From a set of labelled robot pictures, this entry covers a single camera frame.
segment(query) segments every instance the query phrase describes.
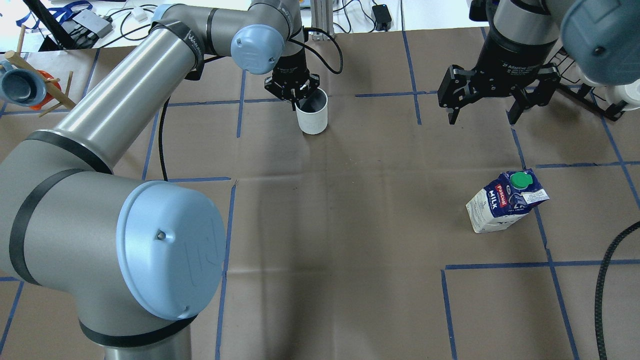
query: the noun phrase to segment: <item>orange object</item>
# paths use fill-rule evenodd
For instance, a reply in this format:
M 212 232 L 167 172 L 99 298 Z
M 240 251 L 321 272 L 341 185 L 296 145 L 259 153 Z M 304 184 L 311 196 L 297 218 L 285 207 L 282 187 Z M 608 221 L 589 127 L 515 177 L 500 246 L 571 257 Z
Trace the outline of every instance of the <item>orange object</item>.
M 38 71 L 39 71 L 39 73 L 41 73 L 41 74 L 42 74 L 42 75 L 43 75 L 47 80 L 49 80 L 49 79 L 54 79 L 54 77 L 53 77 L 53 76 L 51 76 L 51 74 L 50 74 L 50 73 L 48 73 L 48 72 L 46 72 L 46 71 L 44 71 L 44 70 L 38 70 Z M 56 88 L 58 88 L 59 90 L 61 90 L 61 91 L 62 91 L 62 88 L 60 87 L 60 84 L 58 84 L 58 83 L 53 83 L 53 85 L 55 85 L 55 86 L 56 86 Z M 30 106 L 30 107 L 29 107 L 29 109 L 39 111 L 39 110 L 41 110 L 41 109 L 42 109 L 42 106 L 45 106 L 45 105 L 46 105 L 49 101 L 51 101 L 51 100 L 53 100 L 53 96 L 51 96 L 51 94 L 47 93 L 47 96 L 45 96 L 45 97 L 44 97 L 44 100 L 43 100 L 40 104 L 37 104 L 37 105 L 34 105 L 34 106 Z

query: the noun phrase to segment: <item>power adapter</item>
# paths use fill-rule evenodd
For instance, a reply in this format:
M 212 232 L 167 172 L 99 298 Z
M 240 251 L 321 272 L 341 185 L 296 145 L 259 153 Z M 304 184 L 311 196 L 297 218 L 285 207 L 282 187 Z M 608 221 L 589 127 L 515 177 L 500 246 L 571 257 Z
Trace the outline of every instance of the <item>power adapter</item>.
M 374 5 L 371 8 L 371 17 L 376 22 L 376 31 L 389 31 L 391 28 L 391 14 L 385 4 Z
M 99 17 L 89 9 L 85 9 L 74 16 L 74 21 L 101 38 L 104 38 L 113 30 L 113 25 L 109 21 Z
M 145 10 L 140 6 L 135 6 L 133 9 L 131 9 L 131 15 L 138 22 L 143 22 L 144 20 L 147 19 L 147 14 L 145 13 Z

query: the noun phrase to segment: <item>white cup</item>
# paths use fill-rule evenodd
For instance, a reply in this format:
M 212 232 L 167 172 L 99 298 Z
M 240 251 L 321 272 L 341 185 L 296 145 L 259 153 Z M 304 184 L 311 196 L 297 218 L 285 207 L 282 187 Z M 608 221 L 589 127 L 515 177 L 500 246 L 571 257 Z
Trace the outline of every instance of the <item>white cup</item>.
M 307 99 L 296 105 L 296 115 L 300 129 L 309 135 L 322 133 L 328 125 L 328 97 L 324 90 L 318 88 Z
M 627 85 L 607 86 L 605 94 L 609 104 L 626 101 L 628 105 L 625 106 L 624 111 L 640 109 L 640 79 Z

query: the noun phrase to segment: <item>green bottle cap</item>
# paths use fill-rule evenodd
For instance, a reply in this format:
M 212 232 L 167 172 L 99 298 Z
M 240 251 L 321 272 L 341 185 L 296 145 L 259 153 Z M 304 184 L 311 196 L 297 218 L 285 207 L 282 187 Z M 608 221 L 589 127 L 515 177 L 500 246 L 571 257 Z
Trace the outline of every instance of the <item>green bottle cap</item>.
M 517 172 L 509 179 L 511 185 L 518 190 L 526 189 L 529 185 L 533 184 L 533 177 L 524 172 Z

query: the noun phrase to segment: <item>coiled black cable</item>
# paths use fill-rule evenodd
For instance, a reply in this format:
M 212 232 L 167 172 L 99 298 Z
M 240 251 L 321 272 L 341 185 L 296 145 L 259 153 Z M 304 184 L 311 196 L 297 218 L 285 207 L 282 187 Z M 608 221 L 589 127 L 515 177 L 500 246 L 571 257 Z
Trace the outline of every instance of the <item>coiled black cable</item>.
M 604 258 L 602 259 L 602 263 L 600 264 L 600 271 L 598 271 L 598 282 L 596 283 L 596 299 L 595 299 L 595 328 L 596 328 L 596 342 L 598 344 L 598 355 L 600 356 L 600 360 L 607 359 L 607 351 L 604 346 L 604 330 L 602 329 L 602 295 L 604 294 L 604 279 L 607 275 L 607 269 L 609 268 L 609 263 L 611 263 L 611 256 L 613 256 L 613 252 L 616 251 L 618 245 L 624 240 L 629 234 L 634 231 L 640 229 L 640 221 L 626 228 L 622 233 L 620 233 L 609 245 L 607 252 L 604 254 Z

